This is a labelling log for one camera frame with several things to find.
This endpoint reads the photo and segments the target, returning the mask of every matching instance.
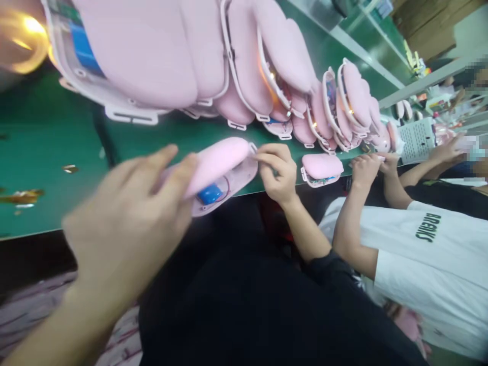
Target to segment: pink plastic case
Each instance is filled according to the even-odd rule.
[[[312,188],[334,183],[344,172],[341,160],[329,154],[307,154],[301,158],[301,163],[301,177]]]
[[[258,172],[258,162],[252,159],[255,153],[256,146],[239,137],[229,137],[198,153],[199,164],[185,198],[195,197],[211,184],[216,184],[224,192],[224,196],[207,206],[195,198],[193,217],[212,212],[254,179]],[[175,166],[163,171],[161,184]]]
[[[340,95],[344,106],[347,107],[345,112],[348,120],[361,129],[368,129],[371,125],[367,100],[369,93],[365,91],[365,81],[361,78],[359,70],[345,58],[337,74]]]

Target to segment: light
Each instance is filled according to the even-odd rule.
[[[32,51],[32,48],[29,47],[28,44],[26,44],[25,42],[21,41],[18,38],[12,38],[12,42],[15,43],[16,45],[19,45],[22,48],[25,48],[25,49],[28,49],[29,51]]]
[[[44,27],[32,17],[25,17],[24,25],[29,33],[46,33]]]

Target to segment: black clothing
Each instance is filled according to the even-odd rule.
[[[415,201],[488,220],[488,196],[471,187],[421,179],[416,186],[405,187],[405,191]]]
[[[335,253],[301,272],[256,225],[218,224],[180,246],[141,299],[141,366],[427,365]]]

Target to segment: white plastic tab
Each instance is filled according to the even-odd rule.
[[[304,167],[301,167],[300,168],[300,172],[301,172],[301,178],[303,179],[303,181],[309,181],[308,178],[307,178],[307,172],[305,172],[305,168]]]
[[[278,136],[278,137],[279,137],[279,138],[280,138],[280,140],[282,140],[282,141],[287,141],[287,140],[291,140],[291,139],[292,139],[291,135],[280,135],[280,136]]]
[[[263,114],[258,114],[258,113],[256,113],[256,119],[260,122],[269,122],[271,120],[269,116],[265,116]]]
[[[199,99],[197,100],[197,104],[204,107],[211,107],[214,104],[214,100],[212,98]]]
[[[247,129],[247,126],[243,126],[243,125],[237,124],[235,122],[232,122],[230,119],[227,120],[227,125],[230,128],[234,128],[234,129],[239,130],[239,131],[245,131]]]
[[[134,123],[140,125],[155,126],[158,124],[158,114],[155,112],[134,114],[133,110],[123,110],[120,108],[113,108],[105,106],[105,115],[118,122]]]

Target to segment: pink silicone cover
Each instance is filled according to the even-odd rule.
[[[229,87],[226,93],[215,99],[213,106],[224,118],[241,126],[249,125],[255,118],[254,113],[239,98],[232,78],[229,78]]]
[[[311,112],[313,114],[313,121],[317,124],[317,131],[325,139],[333,137],[333,129],[325,117],[324,108],[324,88],[322,84],[315,93],[310,96]]]
[[[403,100],[402,102],[403,102],[403,106],[405,107],[405,113],[407,115],[407,119],[412,119],[413,117],[412,106],[406,100]]]
[[[313,179],[337,177],[344,172],[341,160],[329,154],[307,154],[301,158],[301,163]]]
[[[198,153],[198,167],[190,181],[185,198],[194,197],[198,192],[208,187],[218,179],[227,177],[228,192],[222,201],[204,206],[198,199],[194,199],[192,213],[194,217],[212,212],[250,181],[258,172],[258,162],[251,158],[255,147],[239,137],[229,137],[207,147]],[[161,174],[160,185],[170,175],[177,165],[164,170]]]
[[[405,115],[405,104],[403,104],[403,101],[399,101],[396,104],[396,115],[398,119],[402,119],[403,116]]]
[[[198,99],[213,98],[224,89],[224,43],[220,10],[215,0],[179,0]]]
[[[294,37],[289,32],[285,14],[280,6],[275,0],[250,3],[254,8],[257,25],[261,29],[264,45],[278,74],[291,87],[302,93],[309,93],[312,90],[312,82],[302,55],[296,52],[296,47],[290,47],[290,40]]]
[[[352,141],[352,130],[349,126],[349,120],[347,119],[346,113],[344,111],[344,104],[342,102],[339,88],[337,88],[335,94],[335,102],[337,104],[335,112],[337,114],[338,126],[341,129],[342,136],[344,137],[343,142],[350,143]]]
[[[347,62],[343,67],[344,83],[347,91],[347,99],[354,111],[354,118],[363,126],[371,124],[370,110],[368,107],[368,96],[362,85],[361,74],[356,65]]]
[[[293,135],[302,144],[313,145],[317,141],[312,131],[310,131],[308,122],[304,118],[293,115],[291,122],[293,123]]]
[[[286,20],[288,28],[290,29],[290,33],[293,36],[293,41],[296,46],[296,51],[299,55],[301,55],[303,65],[306,69],[307,75],[309,77],[310,82],[312,83],[312,91],[316,92],[318,87],[318,79],[317,75],[315,74],[314,66],[312,64],[312,60],[310,59],[309,50],[307,49],[307,44],[305,42],[305,38],[303,38],[303,34],[298,27],[298,24],[293,19]]]
[[[290,88],[291,92],[291,107],[304,114],[307,110],[307,101],[305,95],[295,89]]]
[[[396,152],[396,150],[397,150],[397,148],[396,148],[397,147],[397,139],[399,137],[398,128],[392,121],[388,121],[386,128],[388,129],[388,133],[390,135],[391,150],[393,152]]]
[[[268,116],[273,109],[273,100],[259,66],[257,23],[253,2],[232,0],[227,16],[238,79],[235,81],[239,83],[246,102],[256,112]]]
[[[157,108],[179,109],[196,102],[197,82],[179,2],[74,4],[100,68],[116,88]]]
[[[269,116],[277,121],[280,122],[286,122],[290,120],[290,115],[289,112],[286,110],[286,108],[280,103],[280,102],[275,102],[273,106],[273,110],[269,114]]]
[[[342,131],[339,128],[339,124],[337,122],[337,113],[336,113],[336,75],[331,67],[324,73],[324,77],[322,79],[323,85],[323,98],[324,98],[324,110],[325,110],[325,117],[329,125],[332,127],[334,132],[342,136]]]

